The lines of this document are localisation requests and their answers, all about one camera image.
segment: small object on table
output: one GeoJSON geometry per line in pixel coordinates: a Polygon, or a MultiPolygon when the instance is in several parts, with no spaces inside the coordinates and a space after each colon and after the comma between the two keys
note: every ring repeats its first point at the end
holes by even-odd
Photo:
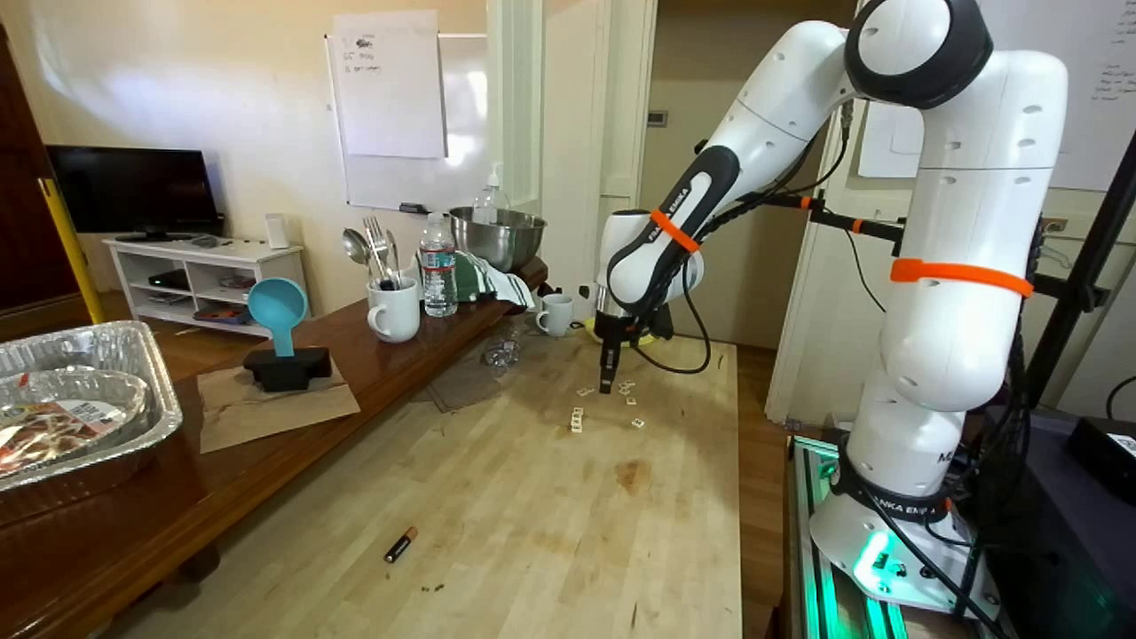
{"type": "Polygon", "coordinates": [[[261,391],[309,391],[309,378],[331,377],[326,347],[297,347],[292,358],[247,351],[243,368],[261,391]]]}
{"type": "Polygon", "coordinates": [[[247,291],[247,311],[273,337],[271,351],[247,351],[243,368],[261,391],[304,391],[313,377],[326,377],[326,347],[293,351],[292,331],[309,314],[309,293],[283,278],[260,280],[247,291]]]}
{"type": "Polygon", "coordinates": [[[413,546],[415,537],[419,537],[419,530],[409,524],[409,530],[391,544],[391,549],[383,554],[383,562],[394,563],[394,562],[413,546]]]}
{"type": "Polygon", "coordinates": [[[583,407],[571,407],[569,434],[583,434],[583,407]]]}

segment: bottle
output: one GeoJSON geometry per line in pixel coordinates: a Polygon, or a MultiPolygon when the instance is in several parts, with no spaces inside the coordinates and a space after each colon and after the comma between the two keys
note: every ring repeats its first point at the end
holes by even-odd
{"type": "Polygon", "coordinates": [[[458,311],[458,253],[443,215],[430,215],[422,223],[419,242],[419,285],[425,314],[455,314],[458,311]]]}
{"type": "Polygon", "coordinates": [[[472,223],[498,223],[498,214],[499,214],[499,178],[498,178],[498,168],[488,171],[488,179],[484,186],[484,201],[472,204],[472,223]]]}

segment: cabinet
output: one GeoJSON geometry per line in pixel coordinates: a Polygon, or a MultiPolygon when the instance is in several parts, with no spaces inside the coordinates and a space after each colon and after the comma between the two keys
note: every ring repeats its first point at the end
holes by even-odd
{"type": "Polygon", "coordinates": [[[254,242],[105,242],[130,314],[266,337],[247,288],[287,278],[304,288],[300,249],[254,242]]]}

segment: black cable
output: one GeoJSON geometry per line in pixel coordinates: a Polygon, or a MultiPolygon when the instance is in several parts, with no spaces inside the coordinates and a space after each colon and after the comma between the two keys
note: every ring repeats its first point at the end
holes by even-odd
{"type": "Polygon", "coordinates": [[[855,239],[843,229],[843,239],[848,239],[848,249],[852,249],[852,259],[855,259],[855,278],[858,278],[858,288],[873,299],[873,306],[880,308],[880,311],[887,311],[887,306],[875,299],[875,291],[866,285],[866,278],[864,278],[864,263],[858,263],[858,249],[855,249],[855,239]]]}
{"type": "Polygon", "coordinates": [[[895,518],[891,518],[875,499],[866,499],[866,508],[875,511],[875,518],[900,539],[900,546],[909,546],[909,549],[918,558],[918,563],[923,563],[940,584],[948,584],[948,589],[956,591],[956,599],[963,599],[963,604],[972,611],[972,616],[975,616],[991,636],[1003,636],[1001,623],[998,623],[978,604],[972,604],[968,591],[963,591],[959,583],[951,583],[948,572],[937,566],[937,563],[895,524],[895,518]]]}
{"type": "Polygon", "coordinates": [[[701,242],[705,233],[714,233],[718,227],[724,227],[724,223],[753,214],[756,204],[763,204],[763,195],[787,195],[787,191],[797,195],[797,191],[811,191],[811,186],[820,186],[824,179],[830,179],[830,178],[836,175],[836,168],[843,164],[843,157],[848,157],[848,137],[852,137],[852,104],[840,104],[840,147],[836,147],[836,158],[833,158],[815,179],[780,186],[780,183],[804,164],[804,151],[809,151],[809,146],[815,140],[815,137],[811,137],[811,140],[797,151],[797,158],[793,164],[793,171],[783,171],[768,191],[744,191],[744,195],[737,195],[733,210],[724,210],[724,214],[718,214],[705,227],[698,227],[698,242],[701,242]]]}
{"type": "Polygon", "coordinates": [[[701,337],[701,360],[693,365],[693,368],[662,365],[662,360],[656,360],[654,353],[645,353],[645,351],[638,347],[638,340],[630,340],[630,351],[638,351],[638,358],[645,358],[649,365],[656,365],[656,368],[662,368],[662,372],[694,377],[694,372],[701,372],[701,368],[711,365],[711,333],[705,333],[705,321],[701,321],[698,306],[694,306],[693,293],[690,293],[690,263],[680,265],[678,278],[680,278],[680,299],[685,299],[690,311],[694,314],[694,327],[698,327],[698,337],[701,337]]]}
{"type": "Polygon", "coordinates": [[[948,544],[948,546],[972,546],[964,539],[951,539],[951,537],[940,537],[937,530],[930,530],[930,523],[923,523],[926,537],[933,537],[937,544],[948,544]]]}
{"type": "Polygon", "coordinates": [[[988,511],[975,523],[975,539],[972,539],[964,566],[963,566],[963,589],[964,591],[972,589],[972,577],[978,572],[978,558],[991,546],[991,539],[988,539],[991,515],[1003,511],[1003,504],[1020,494],[1020,481],[1023,481],[1027,461],[1029,461],[1034,418],[1029,418],[1029,385],[1027,385],[1023,308],[1020,308],[1016,340],[1013,340],[1013,351],[1009,351],[1009,407],[998,418],[994,447],[984,452],[978,456],[991,456],[994,452],[1001,452],[1003,447],[1003,434],[1020,434],[1020,465],[1016,465],[1016,475],[1009,480],[1003,494],[1001,496],[988,496],[988,511]]]}
{"type": "Polygon", "coordinates": [[[1106,402],[1103,402],[1106,423],[1113,423],[1113,398],[1119,398],[1125,385],[1132,385],[1132,382],[1136,382],[1136,377],[1125,377],[1122,382],[1113,382],[1113,385],[1106,391],[1106,402]]]}
{"type": "Polygon", "coordinates": [[[830,179],[836,175],[836,168],[843,164],[848,137],[852,137],[852,104],[840,104],[840,147],[836,147],[836,158],[815,179],[795,183],[795,186],[783,186],[783,191],[811,191],[824,179],[830,179]]]}

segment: wooden countertop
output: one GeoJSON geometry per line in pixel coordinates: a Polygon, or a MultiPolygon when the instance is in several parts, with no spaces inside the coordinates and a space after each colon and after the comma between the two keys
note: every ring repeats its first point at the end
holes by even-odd
{"type": "MultiPolygon", "coordinates": [[[[522,331],[519,351],[499,377],[472,351],[488,402],[409,402],[122,631],[740,636],[733,347],[698,377],[623,353],[606,398],[589,337],[522,331]]],[[[654,353],[690,365],[698,344],[654,353]]]]}
{"type": "Polygon", "coordinates": [[[331,347],[361,410],[235,452],[194,454],[194,385],[181,382],[183,430],[138,475],[53,515],[0,530],[0,636],[84,636],[209,549],[313,465],[422,391],[506,314],[462,306],[409,344],[378,344],[361,302],[297,331],[331,347]]]}

